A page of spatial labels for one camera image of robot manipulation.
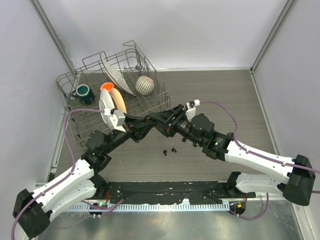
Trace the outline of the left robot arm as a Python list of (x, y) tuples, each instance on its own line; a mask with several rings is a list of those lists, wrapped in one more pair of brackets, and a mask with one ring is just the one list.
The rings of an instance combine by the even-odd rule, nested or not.
[(133, 117), (121, 114), (114, 122), (115, 128), (108, 134), (93, 131), (85, 153), (80, 159), (73, 159), (71, 167), (60, 176), (33, 191), (24, 189), (18, 193), (12, 213), (12, 240), (17, 226), (32, 239), (73, 204), (91, 197), (102, 199), (107, 192), (107, 182), (99, 172), (110, 162), (108, 154), (129, 139), (135, 142), (142, 140), (156, 124), (149, 115)]

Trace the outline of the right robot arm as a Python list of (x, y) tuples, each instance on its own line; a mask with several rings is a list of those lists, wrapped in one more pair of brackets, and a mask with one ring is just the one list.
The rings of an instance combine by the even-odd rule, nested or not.
[(260, 172), (254, 175), (232, 172), (225, 186), (230, 197), (262, 192), (281, 195), (300, 206), (310, 204), (316, 174), (307, 157), (300, 154), (294, 158), (279, 156), (250, 147), (239, 142), (235, 133), (217, 132), (207, 116), (184, 110), (182, 105), (150, 113), (144, 119), (154, 122), (155, 128), (166, 137), (182, 135), (201, 147), (211, 159), (244, 165)]

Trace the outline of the beige round plate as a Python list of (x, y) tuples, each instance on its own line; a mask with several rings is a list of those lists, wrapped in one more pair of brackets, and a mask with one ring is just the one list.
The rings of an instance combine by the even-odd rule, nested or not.
[(121, 93), (116, 88), (112, 88), (109, 94), (115, 103), (116, 109), (126, 114), (127, 108)]

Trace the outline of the striped ceramic bowl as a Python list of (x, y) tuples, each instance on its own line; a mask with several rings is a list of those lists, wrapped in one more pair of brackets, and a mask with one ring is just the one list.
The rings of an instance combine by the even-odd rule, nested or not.
[(155, 89), (155, 83), (150, 77), (142, 75), (137, 79), (135, 89), (141, 95), (146, 96)]

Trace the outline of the white round plate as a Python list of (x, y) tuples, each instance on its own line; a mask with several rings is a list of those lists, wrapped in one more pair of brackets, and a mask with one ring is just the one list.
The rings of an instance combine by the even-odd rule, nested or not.
[(100, 114), (103, 122), (107, 125), (108, 128), (112, 130), (116, 129), (117, 121), (115, 113), (117, 109), (115, 108), (110, 93), (106, 89), (103, 89), (100, 92), (98, 105), (99, 110), (101, 111)]

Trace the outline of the orange cup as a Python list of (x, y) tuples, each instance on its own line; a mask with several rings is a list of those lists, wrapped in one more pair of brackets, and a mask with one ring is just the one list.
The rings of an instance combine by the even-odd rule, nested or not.
[(107, 90), (110, 92), (114, 87), (115, 85), (112, 82), (105, 82), (100, 86), (100, 91)]

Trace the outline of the grey tilted plate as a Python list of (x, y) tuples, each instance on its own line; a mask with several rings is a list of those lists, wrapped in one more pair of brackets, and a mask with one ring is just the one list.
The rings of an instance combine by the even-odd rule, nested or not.
[(136, 97), (136, 95), (131, 91), (129, 88), (126, 80), (124, 79), (122, 73), (118, 70), (116, 70), (114, 67), (112, 67), (105, 58), (100, 55), (100, 59), (102, 61), (103, 67), (108, 75), (108, 77), (112, 80), (112, 82), (122, 89), (123, 91), (127, 92), (128, 94)]

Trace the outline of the dark green mug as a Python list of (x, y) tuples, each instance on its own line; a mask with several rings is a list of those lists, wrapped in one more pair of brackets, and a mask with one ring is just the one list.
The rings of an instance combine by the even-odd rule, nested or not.
[(77, 98), (82, 105), (91, 105), (95, 102), (94, 92), (86, 84), (79, 85), (71, 95)]

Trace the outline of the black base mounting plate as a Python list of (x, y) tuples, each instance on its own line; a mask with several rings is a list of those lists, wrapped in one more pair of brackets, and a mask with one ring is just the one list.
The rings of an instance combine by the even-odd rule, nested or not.
[(219, 181), (145, 181), (108, 182), (100, 197), (111, 203), (123, 200), (124, 204), (131, 205), (179, 205), (184, 199), (195, 205), (247, 198), (248, 194)]

